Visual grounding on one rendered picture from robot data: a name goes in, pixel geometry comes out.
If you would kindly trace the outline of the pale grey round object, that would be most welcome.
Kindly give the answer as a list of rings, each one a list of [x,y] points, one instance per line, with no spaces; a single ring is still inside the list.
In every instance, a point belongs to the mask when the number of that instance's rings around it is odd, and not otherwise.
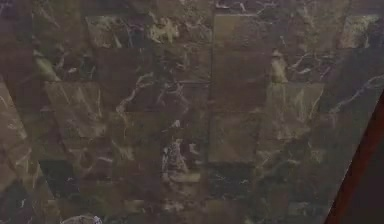
[[[65,219],[60,224],[103,224],[103,222],[98,216],[79,215]]]

